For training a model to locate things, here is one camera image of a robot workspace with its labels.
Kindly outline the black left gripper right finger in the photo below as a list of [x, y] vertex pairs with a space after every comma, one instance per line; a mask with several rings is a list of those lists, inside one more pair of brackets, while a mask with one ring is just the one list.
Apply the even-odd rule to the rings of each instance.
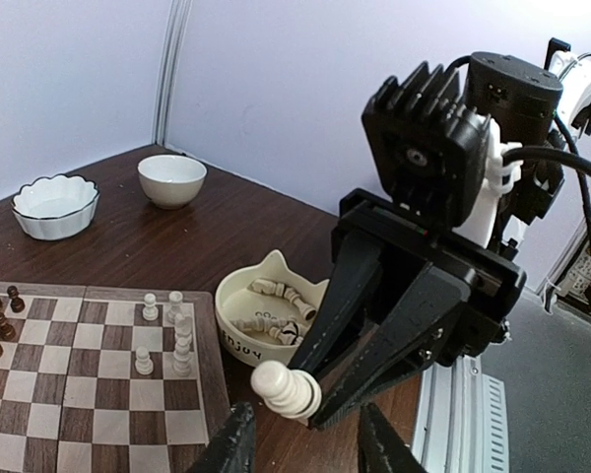
[[358, 468], [362, 473], [426, 473], [378, 406], [360, 409]]

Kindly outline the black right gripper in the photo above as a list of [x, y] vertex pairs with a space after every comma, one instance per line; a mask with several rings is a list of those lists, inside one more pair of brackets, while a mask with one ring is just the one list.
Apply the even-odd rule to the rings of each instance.
[[526, 276], [462, 228], [481, 216], [493, 120], [464, 104], [455, 68], [421, 63], [387, 78], [361, 116], [383, 188], [340, 203], [334, 269], [288, 367], [321, 379], [377, 330], [324, 394], [309, 425], [324, 430], [432, 364], [481, 354], [503, 333]]

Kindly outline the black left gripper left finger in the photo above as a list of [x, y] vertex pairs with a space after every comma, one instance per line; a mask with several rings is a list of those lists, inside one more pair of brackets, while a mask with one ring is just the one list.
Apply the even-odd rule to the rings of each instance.
[[252, 473], [255, 471], [256, 418], [249, 402], [238, 402], [187, 469], [188, 473]]

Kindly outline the white pawn chess piece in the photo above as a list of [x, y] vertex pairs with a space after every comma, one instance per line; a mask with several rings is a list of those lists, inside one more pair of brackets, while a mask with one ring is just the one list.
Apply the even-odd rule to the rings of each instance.
[[159, 317], [159, 310], [157, 307], [157, 297], [153, 293], [147, 293], [143, 297], [143, 318], [147, 321], [157, 320]]

